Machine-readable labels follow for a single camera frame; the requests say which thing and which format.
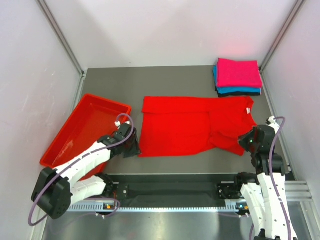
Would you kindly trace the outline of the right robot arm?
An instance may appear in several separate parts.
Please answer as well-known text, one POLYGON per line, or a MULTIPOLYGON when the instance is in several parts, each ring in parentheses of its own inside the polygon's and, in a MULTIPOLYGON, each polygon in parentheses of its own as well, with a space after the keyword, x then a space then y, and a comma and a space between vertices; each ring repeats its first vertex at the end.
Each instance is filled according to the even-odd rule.
POLYGON ((251 156, 255 173, 240 172, 233 183, 219 183, 218 196, 224 200, 243 199, 239 215, 250 215, 254 240, 296 240, 285 191, 286 169, 275 144, 283 125, 275 118, 257 125, 238 138, 239 145, 251 156))

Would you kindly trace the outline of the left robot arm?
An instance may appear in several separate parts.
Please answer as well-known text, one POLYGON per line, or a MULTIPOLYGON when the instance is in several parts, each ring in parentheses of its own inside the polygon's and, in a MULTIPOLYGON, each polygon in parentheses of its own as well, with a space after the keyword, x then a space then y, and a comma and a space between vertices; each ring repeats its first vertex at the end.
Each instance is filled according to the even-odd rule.
POLYGON ((101 136, 87 150, 60 166, 44 168, 37 179, 31 200, 53 220, 74 204, 93 196, 109 198, 112 181, 102 173, 83 179, 90 171, 116 156, 140 154, 137 130, 130 123, 118 126, 111 135, 101 136))

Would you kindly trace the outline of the red t-shirt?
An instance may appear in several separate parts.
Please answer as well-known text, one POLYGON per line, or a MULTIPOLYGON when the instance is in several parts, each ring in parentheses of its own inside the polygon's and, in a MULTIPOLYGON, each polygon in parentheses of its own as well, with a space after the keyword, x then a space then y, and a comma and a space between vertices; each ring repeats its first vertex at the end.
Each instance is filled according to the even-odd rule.
POLYGON ((140 157, 191 156, 216 148, 242 156, 238 138, 256 126, 253 105, 249 96, 146 96, 140 157))

